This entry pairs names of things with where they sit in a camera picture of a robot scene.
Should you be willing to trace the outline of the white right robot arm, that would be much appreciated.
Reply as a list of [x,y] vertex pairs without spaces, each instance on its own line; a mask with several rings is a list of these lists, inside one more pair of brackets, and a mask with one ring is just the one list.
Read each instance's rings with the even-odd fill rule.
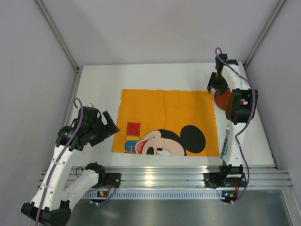
[[228,149],[222,151],[223,160],[233,166],[243,164],[249,169],[243,153],[243,141],[255,115],[258,91],[242,76],[238,61],[228,59],[227,54],[218,51],[221,49],[215,50],[215,71],[211,74],[207,90],[211,93],[211,90],[215,89],[220,96],[224,95],[227,89],[230,90],[225,110],[226,119],[230,123],[230,135],[226,144]]

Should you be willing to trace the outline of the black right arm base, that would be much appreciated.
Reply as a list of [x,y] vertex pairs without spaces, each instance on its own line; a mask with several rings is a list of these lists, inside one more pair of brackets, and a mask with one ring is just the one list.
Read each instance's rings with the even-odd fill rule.
[[205,187],[219,188],[219,187],[245,187],[247,179],[243,172],[243,166],[221,165],[217,173],[204,173]]

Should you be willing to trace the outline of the orange cartoon mouse towel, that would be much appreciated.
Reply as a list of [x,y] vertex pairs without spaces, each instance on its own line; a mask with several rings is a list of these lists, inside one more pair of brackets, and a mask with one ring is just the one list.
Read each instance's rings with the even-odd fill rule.
[[124,89],[114,153],[218,157],[213,96],[206,91]]

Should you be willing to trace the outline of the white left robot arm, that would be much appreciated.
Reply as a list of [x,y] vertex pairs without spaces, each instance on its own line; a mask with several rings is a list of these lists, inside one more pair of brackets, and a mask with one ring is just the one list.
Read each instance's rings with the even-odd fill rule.
[[70,126],[58,132],[51,163],[30,202],[24,203],[21,213],[46,226],[67,225],[71,212],[80,199],[97,189],[108,189],[112,197],[120,185],[120,174],[106,173],[105,167],[96,162],[89,163],[70,185],[66,186],[73,167],[73,160],[89,144],[95,146],[115,133],[119,128],[107,111],[84,106]]

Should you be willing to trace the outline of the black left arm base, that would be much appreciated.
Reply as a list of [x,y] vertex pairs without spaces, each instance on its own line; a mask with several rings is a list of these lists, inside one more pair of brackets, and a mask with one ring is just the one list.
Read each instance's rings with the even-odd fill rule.
[[120,173],[104,173],[99,176],[98,183],[95,184],[93,188],[108,186],[108,185],[119,188],[120,183],[121,183]]

